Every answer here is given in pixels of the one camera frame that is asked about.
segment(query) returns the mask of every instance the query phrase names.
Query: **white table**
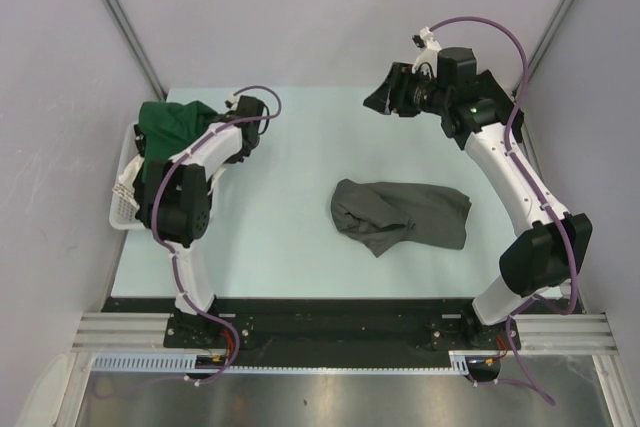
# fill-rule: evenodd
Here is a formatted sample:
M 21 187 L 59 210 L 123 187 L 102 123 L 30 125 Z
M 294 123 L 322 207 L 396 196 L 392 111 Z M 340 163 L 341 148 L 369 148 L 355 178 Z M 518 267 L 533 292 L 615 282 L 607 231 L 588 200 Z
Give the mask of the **white table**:
M 473 297 L 496 278 L 515 237 L 488 180 L 444 136 L 439 118 L 379 115 L 362 106 L 372 90 L 277 89 L 283 113 L 251 157 L 223 175 L 218 212 L 202 240 L 218 296 Z M 220 111 L 231 91 L 172 89 L 168 100 L 197 99 Z M 268 94 L 254 95 L 275 109 Z M 376 259 L 331 220 L 331 195 L 344 178 L 460 190 L 473 204 L 466 246 L 404 242 Z M 128 233 L 111 295 L 175 295 L 167 254 L 149 231 Z

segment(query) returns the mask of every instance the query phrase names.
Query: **white wall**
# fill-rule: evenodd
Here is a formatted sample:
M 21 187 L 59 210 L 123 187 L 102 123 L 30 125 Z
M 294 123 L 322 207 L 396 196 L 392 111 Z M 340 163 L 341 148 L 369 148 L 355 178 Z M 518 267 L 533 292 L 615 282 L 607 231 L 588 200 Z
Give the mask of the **white wall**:
M 532 53 L 559 0 L 121 0 L 165 88 L 373 85 L 411 36 L 458 15 L 503 22 Z M 448 27 L 506 86 L 520 75 L 509 40 L 485 26 Z
M 151 98 L 101 0 L 0 0 L 0 425 L 68 351 L 119 236 L 110 184 Z
M 640 0 L 577 0 L 536 74 L 528 123 L 545 179 L 594 226 L 580 287 L 606 311 L 640 395 Z

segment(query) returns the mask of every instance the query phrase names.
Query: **crumpled gray fabric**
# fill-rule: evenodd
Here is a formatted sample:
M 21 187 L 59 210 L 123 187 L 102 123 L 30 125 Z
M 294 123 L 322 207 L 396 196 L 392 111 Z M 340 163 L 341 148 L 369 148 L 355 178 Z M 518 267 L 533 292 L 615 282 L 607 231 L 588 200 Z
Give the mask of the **crumpled gray fabric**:
M 460 250 L 467 240 L 469 197 L 437 185 L 341 180 L 331 198 L 338 229 L 380 257 L 405 240 Z

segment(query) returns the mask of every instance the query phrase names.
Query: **basket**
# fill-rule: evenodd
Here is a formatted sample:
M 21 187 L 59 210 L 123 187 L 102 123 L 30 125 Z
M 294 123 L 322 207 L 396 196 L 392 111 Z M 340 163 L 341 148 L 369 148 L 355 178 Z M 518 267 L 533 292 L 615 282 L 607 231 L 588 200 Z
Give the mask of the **basket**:
M 120 151 L 120 160 L 118 161 L 118 171 L 113 184 L 118 181 L 118 176 L 124 172 L 125 167 L 138 154 L 135 142 L 135 133 L 133 122 L 127 126 L 127 131 L 122 142 L 122 150 Z M 122 197 L 111 194 L 111 208 L 109 209 L 109 223 L 111 227 L 117 230 L 144 230 L 142 222 L 136 219 L 136 208 Z

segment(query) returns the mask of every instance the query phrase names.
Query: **reflective metal surface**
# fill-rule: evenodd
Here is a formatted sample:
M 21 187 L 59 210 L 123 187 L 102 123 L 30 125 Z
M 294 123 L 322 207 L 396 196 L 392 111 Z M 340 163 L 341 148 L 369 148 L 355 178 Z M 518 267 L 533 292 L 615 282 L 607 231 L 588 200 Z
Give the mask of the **reflective metal surface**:
M 611 426 L 590 357 L 529 358 L 557 401 L 462 377 L 229 374 L 195 388 L 167 381 L 111 400 L 85 396 L 78 427 L 102 426 Z M 502 375 L 521 378 L 512 358 Z M 92 374 L 99 394 L 151 378 Z

